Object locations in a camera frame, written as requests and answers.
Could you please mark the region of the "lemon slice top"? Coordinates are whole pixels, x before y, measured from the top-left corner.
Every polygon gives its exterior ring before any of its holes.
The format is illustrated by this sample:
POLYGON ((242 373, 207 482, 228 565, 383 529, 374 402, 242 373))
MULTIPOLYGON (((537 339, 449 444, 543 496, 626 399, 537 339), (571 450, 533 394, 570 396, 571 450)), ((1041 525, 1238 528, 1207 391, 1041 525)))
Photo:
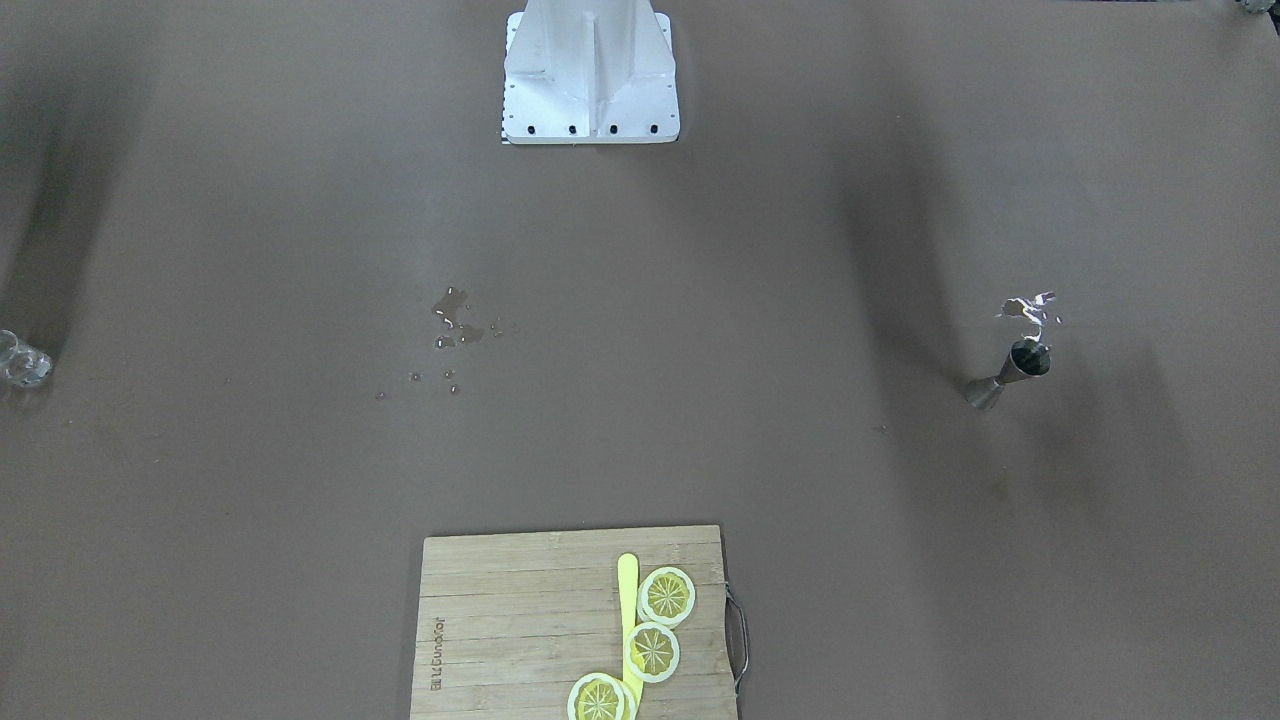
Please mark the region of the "lemon slice top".
POLYGON ((637 587, 637 615, 645 623, 676 628, 692 614, 696 597, 696 587, 685 570, 658 568, 637 587))

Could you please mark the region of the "lemon slice bottom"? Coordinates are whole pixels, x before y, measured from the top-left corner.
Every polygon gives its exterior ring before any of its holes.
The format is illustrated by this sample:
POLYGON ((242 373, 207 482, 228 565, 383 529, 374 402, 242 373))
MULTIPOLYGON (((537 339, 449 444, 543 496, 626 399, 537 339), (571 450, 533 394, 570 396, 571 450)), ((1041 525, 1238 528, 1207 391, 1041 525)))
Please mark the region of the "lemon slice bottom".
POLYGON ((580 676, 564 702, 568 720, 635 719, 637 701, 631 688, 605 673, 580 676))

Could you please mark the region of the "lemon slice middle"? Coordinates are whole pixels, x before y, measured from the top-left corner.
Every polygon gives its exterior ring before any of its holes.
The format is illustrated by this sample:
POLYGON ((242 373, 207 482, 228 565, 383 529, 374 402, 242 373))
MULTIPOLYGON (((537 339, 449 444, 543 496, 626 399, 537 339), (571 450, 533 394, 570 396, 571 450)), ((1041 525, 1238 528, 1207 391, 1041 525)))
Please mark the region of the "lemon slice middle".
POLYGON ((678 637, 662 623, 637 624, 625 635, 622 646, 626 676, 645 684, 667 682, 681 662, 678 637))

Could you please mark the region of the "clear glass shaker cup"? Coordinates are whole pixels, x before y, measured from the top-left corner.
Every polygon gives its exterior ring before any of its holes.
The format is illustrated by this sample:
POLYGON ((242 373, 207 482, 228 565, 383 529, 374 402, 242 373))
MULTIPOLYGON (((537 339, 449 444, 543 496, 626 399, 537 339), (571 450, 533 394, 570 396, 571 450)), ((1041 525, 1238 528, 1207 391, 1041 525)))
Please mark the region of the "clear glass shaker cup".
POLYGON ((22 341, 10 331, 1 331, 1 382, 20 389, 41 386, 52 370, 52 360, 44 351, 22 341))

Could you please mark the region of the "lemon slice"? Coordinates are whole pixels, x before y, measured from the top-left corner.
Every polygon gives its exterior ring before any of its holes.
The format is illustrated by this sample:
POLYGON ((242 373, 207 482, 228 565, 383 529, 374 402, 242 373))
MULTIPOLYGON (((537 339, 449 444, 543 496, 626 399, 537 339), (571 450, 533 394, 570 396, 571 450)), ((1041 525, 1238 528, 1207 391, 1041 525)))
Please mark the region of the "lemon slice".
POLYGON ((605 673, 580 676, 564 702, 568 720, 635 719, 637 701, 631 688, 605 673))
POLYGON ((676 628, 692 614, 696 597, 696 587, 685 570, 658 568, 637 587, 637 615, 645 623, 676 628))
POLYGON ((678 637, 662 623, 637 624, 625 635, 622 646, 626 676, 645 684, 667 682, 681 662, 678 637))

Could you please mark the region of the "white pillar base mount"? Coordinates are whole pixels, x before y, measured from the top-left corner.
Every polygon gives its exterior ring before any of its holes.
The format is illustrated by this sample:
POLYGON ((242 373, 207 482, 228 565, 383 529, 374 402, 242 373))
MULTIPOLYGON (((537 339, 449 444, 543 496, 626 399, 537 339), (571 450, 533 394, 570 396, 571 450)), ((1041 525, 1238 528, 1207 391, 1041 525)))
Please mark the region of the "white pillar base mount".
POLYGON ((673 26, 649 1, 529 1, 506 18, 500 140, 672 143, 673 26))

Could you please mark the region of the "wooden cutting board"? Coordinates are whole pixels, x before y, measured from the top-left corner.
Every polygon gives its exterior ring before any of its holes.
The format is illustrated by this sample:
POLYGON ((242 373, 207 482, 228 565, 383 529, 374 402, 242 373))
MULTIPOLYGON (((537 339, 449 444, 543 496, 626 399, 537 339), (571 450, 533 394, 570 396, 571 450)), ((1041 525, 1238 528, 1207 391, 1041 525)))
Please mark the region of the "wooden cutting board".
POLYGON ((695 587, 681 662, 645 684, 640 719, 736 719, 724 548, 717 525, 429 537, 422 543, 411 719, 571 719, 581 676, 622 680, 617 568, 677 568, 695 587))

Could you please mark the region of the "steel jigger measuring cup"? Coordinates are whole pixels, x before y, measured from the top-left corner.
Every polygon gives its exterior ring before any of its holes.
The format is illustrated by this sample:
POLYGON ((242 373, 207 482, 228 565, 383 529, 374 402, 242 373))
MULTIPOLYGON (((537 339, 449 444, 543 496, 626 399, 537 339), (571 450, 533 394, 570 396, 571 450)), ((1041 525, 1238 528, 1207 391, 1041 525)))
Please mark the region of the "steel jigger measuring cup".
POLYGON ((1046 375, 1052 365, 1051 347, 1038 340, 1014 342, 997 373, 972 380, 963 388, 965 401, 979 410, 992 409, 1007 386, 1046 375))

